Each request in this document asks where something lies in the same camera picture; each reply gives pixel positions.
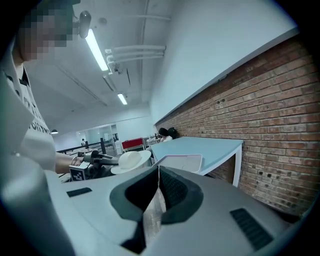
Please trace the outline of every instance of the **white pipe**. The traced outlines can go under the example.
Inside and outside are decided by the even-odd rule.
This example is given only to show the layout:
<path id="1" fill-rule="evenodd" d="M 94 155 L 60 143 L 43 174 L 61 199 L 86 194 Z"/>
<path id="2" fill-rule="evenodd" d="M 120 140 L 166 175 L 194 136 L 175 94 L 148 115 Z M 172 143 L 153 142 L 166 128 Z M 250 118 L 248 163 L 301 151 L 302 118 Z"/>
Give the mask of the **white pipe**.
<path id="1" fill-rule="evenodd" d="M 111 63 L 121 63 L 121 62 L 130 62 L 130 61 L 136 61 L 136 60 L 146 60 L 146 59 L 159 59 L 163 58 L 164 54 L 162 56 L 142 56 L 142 57 L 135 57 L 135 58 L 123 58 L 119 60 L 113 60 L 108 62 L 108 65 Z"/>
<path id="2" fill-rule="evenodd" d="M 127 56 L 148 56 L 148 55 L 153 55 L 153 56 L 163 56 L 163 52 L 159 51 L 134 51 L 134 52 L 123 52 L 123 53 L 116 53 L 113 55 L 108 55 L 106 57 L 106 60 L 109 62 L 111 58 L 113 59 L 118 59 L 121 57 L 127 57 Z"/>
<path id="3" fill-rule="evenodd" d="M 105 49 L 104 51 L 108 54 L 113 51 L 128 51 L 128 50 L 155 50 L 155 51 L 164 51 L 166 49 L 165 46 L 162 45 L 129 45 L 129 46 L 121 46 L 114 47 L 112 49 Z"/>
<path id="4" fill-rule="evenodd" d="M 122 15 L 122 16 L 108 17 L 108 20 L 120 20 L 120 19 L 131 19 L 131 18 L 146 18 L 146 19 L 171 21 L 171 18 L 159 16 L 159 15 Z"/>

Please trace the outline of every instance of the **light blue countertop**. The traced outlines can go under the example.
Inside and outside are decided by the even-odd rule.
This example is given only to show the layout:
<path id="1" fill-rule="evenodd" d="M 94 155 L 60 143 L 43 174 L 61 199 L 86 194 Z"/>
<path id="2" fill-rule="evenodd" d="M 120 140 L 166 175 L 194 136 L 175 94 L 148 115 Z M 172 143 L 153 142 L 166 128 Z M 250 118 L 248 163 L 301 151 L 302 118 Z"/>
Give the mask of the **light blue countertop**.
<path id="1" fill-rule="evenodd" d="M 201 170 L 205 170 L 225 158 L 243 142 L 242 139 L 180 137 L 153 144 L 151 148 L 158 161 L 166 155 L 201 154 Z"/>

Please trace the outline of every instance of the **desk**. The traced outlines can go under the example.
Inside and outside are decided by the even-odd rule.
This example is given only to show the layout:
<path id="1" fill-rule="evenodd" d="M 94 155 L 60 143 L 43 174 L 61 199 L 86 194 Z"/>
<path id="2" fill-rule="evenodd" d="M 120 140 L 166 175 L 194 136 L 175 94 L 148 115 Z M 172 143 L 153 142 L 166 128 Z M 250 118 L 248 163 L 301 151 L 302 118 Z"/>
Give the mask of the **desk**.
<path id="1" fill-rule="evenodd" d="M 151 145 L 159 143 L 161 141 L 160 138 L 156 138 L 156 139 L 147 139 L 146 142 L 148 143 L 148 146 L 151 147 Z"/>
<path id="2" fill-rule="evenodd" d="M 160 160 L 166 155 L 202 155 L 202 167 L 199 175 L 206 175 L 235 154 L 233 185 L 238 186 L 241 159 L 242 139 L 181 137 L 167 142 L 151 145 L 153 155 Z"/>
<path id="3" fill-rule="evenodd" d="M 126 152 L 126 150 L 129 151 L 130 148 L 137 148 L 139 146 L 143 147 L 143 150 L 146 149 L 142 138 L 135 138 L 122 142 L 122 148 L 124 152 Z"/>

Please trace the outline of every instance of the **ceiling light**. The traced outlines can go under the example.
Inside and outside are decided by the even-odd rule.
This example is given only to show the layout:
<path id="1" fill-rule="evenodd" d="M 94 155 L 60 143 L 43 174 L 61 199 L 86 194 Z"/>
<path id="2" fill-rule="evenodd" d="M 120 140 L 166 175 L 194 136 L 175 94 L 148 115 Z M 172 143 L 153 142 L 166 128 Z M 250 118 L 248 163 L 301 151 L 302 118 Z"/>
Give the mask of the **ceiling light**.
<path id="1" fill-rule="evenodd" d="M 123 105 L 127 105 L 128 104 L 126 99 L 125 99 L 125 97 L 124 97 L 124 95 L 122 93 L 118 94 L 118 97 L 119 97 L 120 101 L 123 103 Z"/>
<path id="2" fill-rule="evenodd" d="M 98 43 L 96 41 L 94 32 L 91 28 L 89 29 L 88 36 L 85 38 L 85 40 L 86 40 L 88 46 L 90 47 L 90 50 L 91 50 L 96 62 L 98 62 L 100 69 L 102 71 L 107 71 L 108 66 L 105 62 L 104 57 L 101 54 L 101 51 L 100 51 Z"/>

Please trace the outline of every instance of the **brick wall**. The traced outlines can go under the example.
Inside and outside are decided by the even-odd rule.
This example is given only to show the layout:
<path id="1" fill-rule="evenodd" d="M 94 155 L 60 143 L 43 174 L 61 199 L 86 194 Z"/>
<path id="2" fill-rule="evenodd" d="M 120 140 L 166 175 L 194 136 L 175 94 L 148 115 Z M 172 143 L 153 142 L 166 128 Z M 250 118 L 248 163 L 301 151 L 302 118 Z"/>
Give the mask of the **brick wall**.
<path id="1" fill-rule="evenodd" d="M 244 140 L 239 188 L 298 215 L 320 188 L 319 102 L 317 67 L 295 36 L 235 69 L 156 126 L 175 127 L 181 136 Z M 210 175 L 226 180 L 233 167 L 226 162 Z"/>

